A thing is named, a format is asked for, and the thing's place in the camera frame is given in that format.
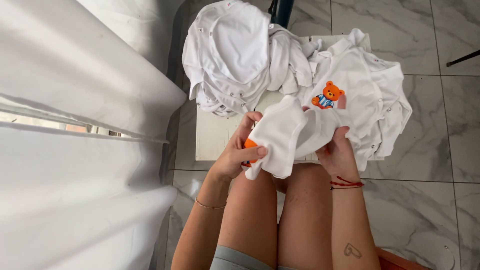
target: woman's left hand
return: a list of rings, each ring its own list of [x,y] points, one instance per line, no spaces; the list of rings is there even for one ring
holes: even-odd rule
[[[240,165],[243,161],[257,160],[267,155],[268,149],[263,146],[243,149],[243,144],[250,135],[253,124],[255,121],[260,121],[261,118],[262,113],[259,111],[250,111],[243,116],[240,125],[228,141],[223,153],[213,164],[210,172],[220,178],[233,179],[242,171]]]

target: teddy bear print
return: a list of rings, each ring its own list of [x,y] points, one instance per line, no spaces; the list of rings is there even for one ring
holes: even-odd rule
[[[338,89],[338,87],[335,86],[332,81],[328,81],[323,90],[323,94],[312,98],[312,104],[321,109],[333,108],[333,102],[337,101],[338,98],[344,94],[345,92]]]

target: fingernail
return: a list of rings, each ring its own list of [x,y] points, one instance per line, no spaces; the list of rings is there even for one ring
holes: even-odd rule
[[[268,153],[268,149],[266,147],[260,147],[257,149],[257,154],[260,156],[260,158],[264,158]]]

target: thigh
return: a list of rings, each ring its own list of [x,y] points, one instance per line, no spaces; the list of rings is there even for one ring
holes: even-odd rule
[[[228,194],[218,244],[276,269],[276,189],[263,170],[249,180],[242,172]]]
[[[278,225],[278,265],[331,270],[330,176],[318,164],[295,164]]]

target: denim shorts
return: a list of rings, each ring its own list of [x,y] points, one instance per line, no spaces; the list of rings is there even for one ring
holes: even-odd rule
[[[265,263],[245,253],[217,245],[210,270],[273,270]],[[279,266],[277,270],[295,270]]]

